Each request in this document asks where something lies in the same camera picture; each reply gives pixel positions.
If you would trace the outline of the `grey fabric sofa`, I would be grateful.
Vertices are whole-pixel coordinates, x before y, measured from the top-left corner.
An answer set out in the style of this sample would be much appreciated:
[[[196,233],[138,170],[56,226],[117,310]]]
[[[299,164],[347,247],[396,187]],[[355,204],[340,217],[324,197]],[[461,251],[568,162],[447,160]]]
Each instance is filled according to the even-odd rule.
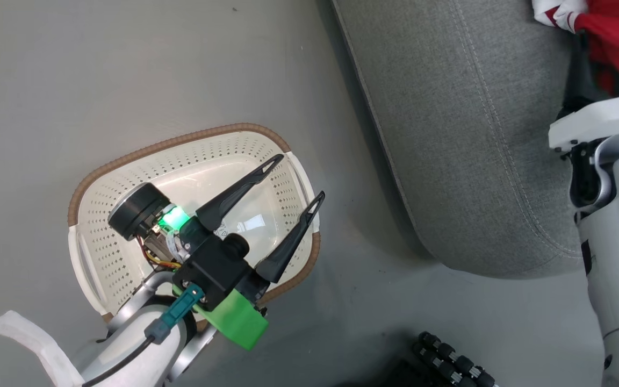
[[[494,278],[582,271],[570,162],[550,149],[572,35],[531,0],[331,0],[418,239]]]

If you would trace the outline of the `cream perforated laundry basket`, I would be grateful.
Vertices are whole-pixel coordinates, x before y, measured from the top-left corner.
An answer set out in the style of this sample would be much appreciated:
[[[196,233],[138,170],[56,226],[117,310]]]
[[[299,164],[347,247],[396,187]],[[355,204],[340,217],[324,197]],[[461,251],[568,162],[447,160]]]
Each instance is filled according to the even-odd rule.
[[[135,187],[152,183],[187,214],[271,157],[283,160],[224,218],[219,237],[242,235],[255,266],[290,232],[316,196],[299,159],[280,135],[239,123],[180,135],[119,157],[87,175],[68,207],[72,266],[89,304],[110,321],[153,267],[135,241],[108,225],[110,212]]]

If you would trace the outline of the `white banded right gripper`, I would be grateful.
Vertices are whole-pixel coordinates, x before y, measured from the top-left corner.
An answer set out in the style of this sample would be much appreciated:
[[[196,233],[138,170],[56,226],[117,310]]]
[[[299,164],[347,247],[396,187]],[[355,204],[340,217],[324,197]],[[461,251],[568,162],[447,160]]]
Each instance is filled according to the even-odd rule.
[[[552,123],[549,147],[577,156],[619,156],[619,98],[589,104]]]

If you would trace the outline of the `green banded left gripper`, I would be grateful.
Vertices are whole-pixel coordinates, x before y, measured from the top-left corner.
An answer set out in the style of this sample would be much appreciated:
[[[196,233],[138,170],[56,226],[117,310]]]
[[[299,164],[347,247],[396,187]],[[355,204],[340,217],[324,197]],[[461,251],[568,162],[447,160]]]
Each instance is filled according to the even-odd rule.
[[[189,245],[183,243],[183,235],[186,237],[208,233],[216,235],[215,231],[231,209],[253,186],[264,181],[283,159],[283,155],[275,155],[263,162],[200,206],[193,216],[187,215],[179,206],[174,205],[153,184],[142,184],[113,209],[108,222],[111,228],[118,231],[126,240],[134,238],[147,240],[153,235],[153,228],[158,226],[167,233],[167,254],[181,257],[183,264],[189,257],[186,251]],[[320,192],[309,203],[288,235],[275,250],[256,265],[256,274],[270,283],[277,283],[282,279],[284,271],[319,213],[324,200],[325,192]],[[256,310],[253,302],[241,294],[237,287],[213,311],[205,310],[205,303],[204,293],[196,284],[180,290],[180,295],[172,306],[147,327],[146,337],[159,345],[186,314],[196,311],[226,338],[249,350],[256,345],[268,326],[268,322],[260,311]]]

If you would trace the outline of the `white foam padding strip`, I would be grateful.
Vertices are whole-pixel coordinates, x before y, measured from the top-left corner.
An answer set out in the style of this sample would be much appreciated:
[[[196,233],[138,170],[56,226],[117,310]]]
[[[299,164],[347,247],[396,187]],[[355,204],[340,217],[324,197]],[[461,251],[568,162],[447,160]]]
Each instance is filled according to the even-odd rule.
[[[0,336],[7,336],[34,353],[55,387],[84,384],[83,377],[54,338],[16,311],[0,316]]]

